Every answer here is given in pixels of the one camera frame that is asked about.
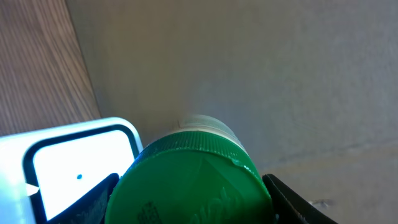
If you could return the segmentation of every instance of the screen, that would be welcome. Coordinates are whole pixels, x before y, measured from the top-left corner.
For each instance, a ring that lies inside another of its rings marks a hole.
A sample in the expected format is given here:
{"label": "screen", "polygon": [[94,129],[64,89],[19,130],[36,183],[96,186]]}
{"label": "screen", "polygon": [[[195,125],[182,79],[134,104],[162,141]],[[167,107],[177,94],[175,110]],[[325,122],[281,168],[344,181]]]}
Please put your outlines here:
{"label": "screen", "polygon": [[122,176],[134,162],[122,131],[110,131],[45,146],[33,157],[47,220],[63,212],[112,173]]}

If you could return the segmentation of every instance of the black plastic part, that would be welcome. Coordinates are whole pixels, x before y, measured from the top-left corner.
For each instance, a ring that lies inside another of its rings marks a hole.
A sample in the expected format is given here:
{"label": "black plastic part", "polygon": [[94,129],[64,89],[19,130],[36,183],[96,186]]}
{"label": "black plastic part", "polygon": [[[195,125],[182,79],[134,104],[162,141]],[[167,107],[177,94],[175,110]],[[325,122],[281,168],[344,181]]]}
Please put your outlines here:
{"label": "black plastic part", "polygon": [[100,224],[104,223],[104,214],[114,187],[119,181],[118,174],[111,174],[87,194],[62,213],[49,220],[48,224]]}
{"label": "black plastic part", "polygon": [[336,223],[310,205],[276,176],[264,175],[262,181],[271,195],[274,210],[279,216],[278,224]]}

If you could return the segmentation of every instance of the green bottle cap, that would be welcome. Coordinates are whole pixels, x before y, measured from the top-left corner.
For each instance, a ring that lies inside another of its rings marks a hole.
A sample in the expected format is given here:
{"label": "green bottle cap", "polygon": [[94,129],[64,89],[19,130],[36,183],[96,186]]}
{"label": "green bottle cap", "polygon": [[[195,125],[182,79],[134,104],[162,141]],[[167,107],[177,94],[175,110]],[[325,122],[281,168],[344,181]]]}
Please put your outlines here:
{"label": "green bottle cap", "polygon": [[149,146],[122,176],[106,224],[274,223],[271,197],[246,152],[206,131]]}

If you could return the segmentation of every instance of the white device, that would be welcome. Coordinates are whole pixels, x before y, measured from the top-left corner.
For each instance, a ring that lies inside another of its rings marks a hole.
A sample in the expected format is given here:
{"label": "white device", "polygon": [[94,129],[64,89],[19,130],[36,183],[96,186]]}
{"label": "white device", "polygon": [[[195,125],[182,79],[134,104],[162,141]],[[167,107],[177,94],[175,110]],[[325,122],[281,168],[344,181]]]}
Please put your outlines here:
{"label": "white device", "polygon": [[[108,175],[122,176],[141,151],[136,129],[121,118],[0,138],[0,223],[50,220]],[[38,189],[44,217],[29,197]]]}

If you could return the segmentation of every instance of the beige wall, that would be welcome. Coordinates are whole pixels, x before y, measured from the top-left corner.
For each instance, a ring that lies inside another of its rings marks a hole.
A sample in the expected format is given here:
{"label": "beige wall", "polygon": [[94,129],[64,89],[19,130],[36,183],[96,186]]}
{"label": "beige wall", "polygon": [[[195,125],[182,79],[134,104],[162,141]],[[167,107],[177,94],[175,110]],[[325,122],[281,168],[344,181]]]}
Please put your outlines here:
{"label": "beige wall", "polygon": [[398,2],[68,3],[102,115],[144,144],[214,116],[336,221],[395,223]]}

